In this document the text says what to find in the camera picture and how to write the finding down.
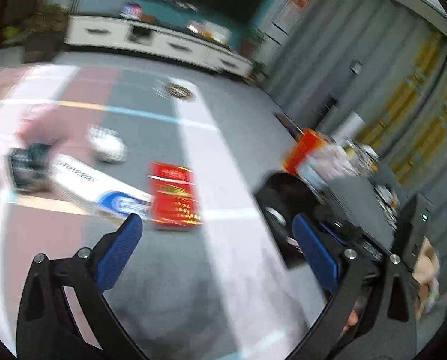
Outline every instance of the red box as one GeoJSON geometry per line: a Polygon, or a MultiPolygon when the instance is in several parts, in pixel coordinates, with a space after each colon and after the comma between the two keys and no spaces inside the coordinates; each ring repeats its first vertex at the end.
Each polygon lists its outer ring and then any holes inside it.
{"type": "Polygon", "coordinates": [[[193,172],[183,166],[152,162],[148,171],[152,221],[161,228],[184,230],[201,224],[193,172]]]}

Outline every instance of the toothpaste tube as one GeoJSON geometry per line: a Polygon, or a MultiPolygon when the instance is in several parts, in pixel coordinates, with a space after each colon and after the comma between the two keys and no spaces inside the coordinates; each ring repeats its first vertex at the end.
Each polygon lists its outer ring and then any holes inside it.
{"type": "Polygon", "coordinates": [[[153,197],[99,172],[65,154],[50,164],[50,178],[57,193],[89,214],[100,215],[117,224],[135,213],[145,223],[153,197]]]}

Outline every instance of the metal screw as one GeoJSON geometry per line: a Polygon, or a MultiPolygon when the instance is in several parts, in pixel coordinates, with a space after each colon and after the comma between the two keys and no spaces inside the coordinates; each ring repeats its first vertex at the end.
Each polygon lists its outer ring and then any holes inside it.
{"type": "Polygon", "coordinates": [[[392,254],[390,256],[390,261],[392,261],[392,264],[399,264],[400,263],[400,257],[396,254],[392,254]]]}
{"type": "Polygon", "coordinates": [[[45,260],[45,254],[41,254],[41,253],[37,254],[37,255],[33,258],[33,261],[34,261],[35,263],[37,263],[37,264],[42,263],[44,260],[45,260]]]}
{"type": "Polygon", "coordinates": [[[357,257],[357,252],[353,249],[345,249],[345,252],[343,252],[345,257],[347,257],[350,260],[353,260],[357,257]]]}
{"type": "Polygon", "coordinates": [[[77,256],[79,256],[81,259],[86,259],[88,256],[90,256],[91,250],[88,247],[83,247],[77,252],[77,256]]]}

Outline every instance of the black cabinet handle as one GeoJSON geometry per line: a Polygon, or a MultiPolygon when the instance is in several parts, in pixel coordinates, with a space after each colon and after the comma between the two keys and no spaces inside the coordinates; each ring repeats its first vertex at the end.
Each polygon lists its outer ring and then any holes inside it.
{"type": "Polygon", "coordinates": [[[189,53],[189,52],[192,51],[192,50],[189,49],[188,47],[181,46],[181,45],[179,45],[179,44],[169,43],[169,42],[167,42],[167,44],[168,44],[171,48],[174,48],[175,50],[185,51],[186,53],[189,53]]]}
{"type": "Polygon", "coordinates": [[[86,28],[88,33],[94,34],[94,35],[109,35],[109,30],[97,30],[95,28],[86,28]]]}
{"type": "Polygon", "coordinates": [[[234,68],[234,69],[237,69],[237,68],[238,68],[238,66],[237,66],[236,64],[233,64],[232,62],[227,62],[227,61],[224,61],[223,59],[220,59],[220,61],[221,61],[225,66],[227,66],[227,67],[229,67],[229,68],[234,68]]]}

